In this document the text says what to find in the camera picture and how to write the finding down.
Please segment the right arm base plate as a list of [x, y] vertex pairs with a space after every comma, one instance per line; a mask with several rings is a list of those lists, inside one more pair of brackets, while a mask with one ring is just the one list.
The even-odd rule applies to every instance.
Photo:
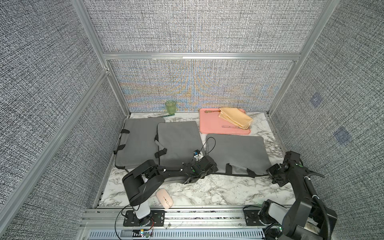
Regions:
[[248, 227], [264, 226], [259, 218], [260, 209], [245, 208], [243, 209], [244, 218]]

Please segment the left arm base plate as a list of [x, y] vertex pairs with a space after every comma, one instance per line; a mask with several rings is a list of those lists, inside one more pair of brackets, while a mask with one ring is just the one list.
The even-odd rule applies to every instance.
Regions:
[[148, 216], [140, 220], [134, 211], [126, 211], [123, 216], [124, 227], [163, 227], [165, 221], [165, 211], [162, 210], [151, 211]]

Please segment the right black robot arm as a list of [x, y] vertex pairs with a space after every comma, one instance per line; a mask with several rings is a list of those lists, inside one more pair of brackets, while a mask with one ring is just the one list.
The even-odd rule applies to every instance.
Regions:
[[278, 237], [288, 240], [330, 240], [338, 216], [336, 212], [324, 204], [312, 183], [312, 177], [323, 178], [305, 167], [299, 153], [285, 153], [283, 163], [275, 164], [267, 173], [273, 184], [280, 187], [290, 183], [295, 202], [290, 208], [267, 200], [259, 211], [260, 222], [270, 229], [279, 225], [281, 232]]

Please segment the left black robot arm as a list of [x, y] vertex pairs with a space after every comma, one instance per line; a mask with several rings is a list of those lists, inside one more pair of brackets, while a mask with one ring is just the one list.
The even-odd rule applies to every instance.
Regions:
[[192, 184], [218, 171], [217, 164], [204, 156], [195, 162], [183, 163], [178, 167], [158, 165], [147, 160], [122, 178], [122, 182], [138, 220], [151, 216], [148, 199], [164, 184]]

